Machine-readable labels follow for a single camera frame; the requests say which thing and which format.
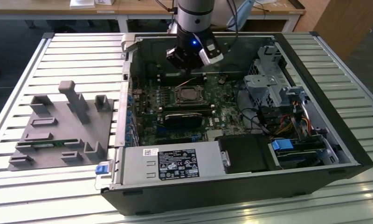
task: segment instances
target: blue plastic tab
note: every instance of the blue plastic tab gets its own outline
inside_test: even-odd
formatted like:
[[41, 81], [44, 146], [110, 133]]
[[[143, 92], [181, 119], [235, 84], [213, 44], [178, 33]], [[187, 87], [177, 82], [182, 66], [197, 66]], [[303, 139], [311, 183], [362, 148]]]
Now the blue plastic tab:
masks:
[[287, 150], [294, 148], [290, 139], [275, 139], [270, 144], [273, 150]]
[[94, 168], [94, 174], [101, 175], [101, 174], [107, 174], [109, 173], [109, 165], [98, 165]]

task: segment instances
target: barcode sticker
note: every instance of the barcode sticker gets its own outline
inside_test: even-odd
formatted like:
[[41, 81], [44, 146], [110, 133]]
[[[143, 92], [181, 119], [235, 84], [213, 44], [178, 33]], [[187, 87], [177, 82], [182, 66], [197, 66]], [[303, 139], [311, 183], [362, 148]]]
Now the barcode sticker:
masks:
[[114, 11], [97, 11], [97, 13], [114, 13]]

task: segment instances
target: warning label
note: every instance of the warning label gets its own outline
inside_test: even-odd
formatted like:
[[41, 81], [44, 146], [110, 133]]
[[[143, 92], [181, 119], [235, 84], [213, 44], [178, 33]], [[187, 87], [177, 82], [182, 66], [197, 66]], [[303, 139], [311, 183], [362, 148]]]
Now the warning label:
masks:
[[194, 149], [158, 152], [158, 178], [162, 181], [198, 177]]

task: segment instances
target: blue drive bracket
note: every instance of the blue drive bracket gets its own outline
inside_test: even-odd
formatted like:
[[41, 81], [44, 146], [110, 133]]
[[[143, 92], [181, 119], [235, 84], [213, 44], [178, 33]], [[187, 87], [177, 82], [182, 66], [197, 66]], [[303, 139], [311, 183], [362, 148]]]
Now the blue drive bracket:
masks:
[[273, 150], [287, 150], [294, 148], [290, 139], [275, 139], [270, 144]]

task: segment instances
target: wooden table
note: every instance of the wooden table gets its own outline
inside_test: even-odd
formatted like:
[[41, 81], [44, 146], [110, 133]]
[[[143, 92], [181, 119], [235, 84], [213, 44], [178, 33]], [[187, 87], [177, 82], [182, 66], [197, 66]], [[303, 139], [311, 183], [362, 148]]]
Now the wooden table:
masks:
[[[171, 0], [161, 0], [161, 2], [166, 7], [171, 6]], [[278, 2], [262, 6], [267, 10], [265, 15], [261, 9], [253, 8], [247, 20], [286, 20], [282, 32], [291, 32], [305, 10], [295, 9], [289, 0], [278, 0]], [[117, 11], [121, 20], [170, 18], [170, 13], [159, 7], [154, 0], [121, 0]], [[126, 23], [119, 23], [119, 30], [122, 32], [127, 30]]]
[[[171, 0], [161, 0], [170, 7]], [[267, 10], [253, 8], [249, 20], [286, 20], [282, 31], [293, 31], [303, 9], [295, 9], [287, 0], [263, 5]], [[0, 0], [0, 20], [97, 20], [115, 19], [121, 32], [127, 32], [127, 19], [169, 19], [154, 0], [115, 0], [111, 6], [69, 8], [69, 0]]]

